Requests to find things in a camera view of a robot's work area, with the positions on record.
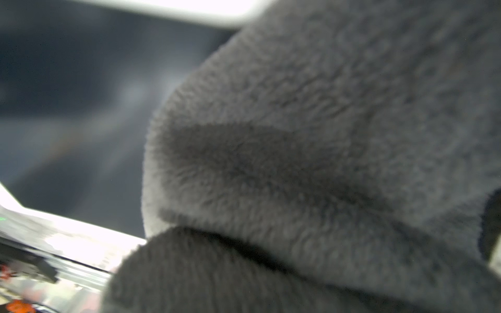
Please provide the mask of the grey blue wiping cloth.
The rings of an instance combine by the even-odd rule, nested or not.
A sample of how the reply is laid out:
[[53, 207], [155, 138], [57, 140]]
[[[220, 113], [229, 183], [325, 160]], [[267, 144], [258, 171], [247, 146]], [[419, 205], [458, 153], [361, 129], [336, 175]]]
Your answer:
[[278, 1], [151, 121], [102, 312], [499, 312], [500, 2]]

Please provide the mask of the white drawing tablet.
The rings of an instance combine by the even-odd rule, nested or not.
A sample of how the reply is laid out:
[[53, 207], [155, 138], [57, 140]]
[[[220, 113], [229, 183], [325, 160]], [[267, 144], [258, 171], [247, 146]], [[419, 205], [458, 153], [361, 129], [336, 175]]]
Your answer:
[[28, 208], [142, 237], [152, 111], [267, 6], [2, 1], [2, 184]]

